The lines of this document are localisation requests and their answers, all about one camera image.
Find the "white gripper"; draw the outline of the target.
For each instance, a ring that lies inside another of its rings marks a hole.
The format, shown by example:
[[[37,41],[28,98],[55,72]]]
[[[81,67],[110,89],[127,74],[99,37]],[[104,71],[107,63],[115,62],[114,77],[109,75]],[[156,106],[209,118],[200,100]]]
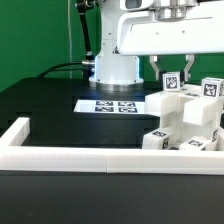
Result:
[[[224,1],[154,1],[149,8],[122,12],[118,51],[150,55],[157,81],[162,80],[163,71],[156,55],[187,54],[180,72],[180,80],[186,82],[194,54],[224,52]]]

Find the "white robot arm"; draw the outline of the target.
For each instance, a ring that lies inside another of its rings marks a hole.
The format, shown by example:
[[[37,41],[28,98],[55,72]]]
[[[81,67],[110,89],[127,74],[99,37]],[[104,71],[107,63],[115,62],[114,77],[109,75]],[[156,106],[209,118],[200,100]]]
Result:
[[[101,49],[92,86],[122,91],[141,86],[139,58],[158,71],[162,55],[184,55],[183,79],[197,54],[224,52],[224,0],[96,0]]]

